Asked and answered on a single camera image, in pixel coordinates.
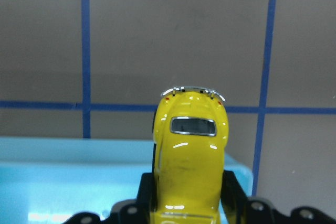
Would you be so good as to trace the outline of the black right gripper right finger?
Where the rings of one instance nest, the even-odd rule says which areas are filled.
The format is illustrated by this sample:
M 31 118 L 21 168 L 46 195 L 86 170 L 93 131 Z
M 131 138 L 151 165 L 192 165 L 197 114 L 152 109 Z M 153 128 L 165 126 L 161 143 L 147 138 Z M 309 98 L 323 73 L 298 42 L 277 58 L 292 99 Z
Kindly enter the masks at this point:
M 220 201 L 228 223 L 249 223 L 248 197 L 232 171 L 223 172 Z

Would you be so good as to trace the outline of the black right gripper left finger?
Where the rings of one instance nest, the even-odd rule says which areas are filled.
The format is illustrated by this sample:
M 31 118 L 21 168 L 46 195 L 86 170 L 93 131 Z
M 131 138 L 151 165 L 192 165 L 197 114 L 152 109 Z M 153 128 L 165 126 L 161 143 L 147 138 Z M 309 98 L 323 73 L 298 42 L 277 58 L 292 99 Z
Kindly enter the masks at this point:
M 153 173 L 143 173 L 140 180 L 136 204 L 147 223 L 152 223 L 151 214 L 157 209 L 157 189 Z

